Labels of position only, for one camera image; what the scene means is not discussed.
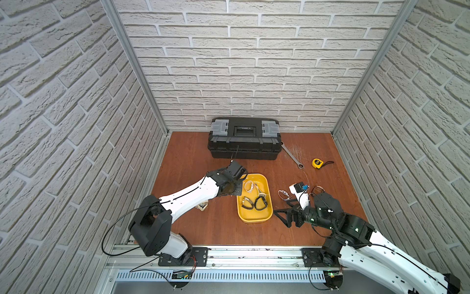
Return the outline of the dark brown strap watch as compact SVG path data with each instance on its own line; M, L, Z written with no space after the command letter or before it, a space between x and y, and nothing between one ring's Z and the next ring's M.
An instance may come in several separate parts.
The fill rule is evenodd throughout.
M253 210L255 208L254 203L251 201L251 199L244 197L242 199L242 204L241 207L246 210Z

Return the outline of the clear white watch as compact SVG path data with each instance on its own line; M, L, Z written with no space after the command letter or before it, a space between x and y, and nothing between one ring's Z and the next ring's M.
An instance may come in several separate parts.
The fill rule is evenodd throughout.
M248 180L244 183L244 190L249 194L255 193L258 195L260 193L257 183L252 180Z

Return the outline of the dark red watch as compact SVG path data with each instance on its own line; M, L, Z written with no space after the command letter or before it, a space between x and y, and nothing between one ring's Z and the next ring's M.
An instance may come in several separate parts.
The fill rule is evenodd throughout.
M321 193L324 193L324 192L325 192L325 190L324 190L323 187L316 185L316 186L312 187L312 190L311 190L310 193L313 194L313 195L318 195L318 194L321 194Z

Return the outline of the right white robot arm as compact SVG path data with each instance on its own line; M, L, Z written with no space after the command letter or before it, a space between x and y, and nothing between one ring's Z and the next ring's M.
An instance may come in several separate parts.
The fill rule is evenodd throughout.
M426 267L389 241L364 219L344 212L340 202L326 192L310 197L293 191L288 208L274 214L287 226L310 224L331 234L319 251L321 263L352 269L396 294L458 294L460 279Z

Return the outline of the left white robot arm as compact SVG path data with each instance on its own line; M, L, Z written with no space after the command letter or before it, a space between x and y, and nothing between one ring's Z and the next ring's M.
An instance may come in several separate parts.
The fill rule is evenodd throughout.
M146 197L129 224L129 232L148 257L166 254L186 262L192 246L171 227L197 205L221 196L241 195L247 169L235 160L230 165L209 171L202 179L178 192L156 198Z

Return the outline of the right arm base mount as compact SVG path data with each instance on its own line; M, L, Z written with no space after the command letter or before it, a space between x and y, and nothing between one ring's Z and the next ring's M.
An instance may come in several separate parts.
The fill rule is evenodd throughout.
M339 258L319 247L304 247L301 249L301 254L306 268L340 268Z

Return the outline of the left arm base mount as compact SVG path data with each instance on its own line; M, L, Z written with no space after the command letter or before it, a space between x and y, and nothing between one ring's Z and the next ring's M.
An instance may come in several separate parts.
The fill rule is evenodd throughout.
M208 260L208 247L191 247L181 257L162 254L159 258L160 267L205 267Z

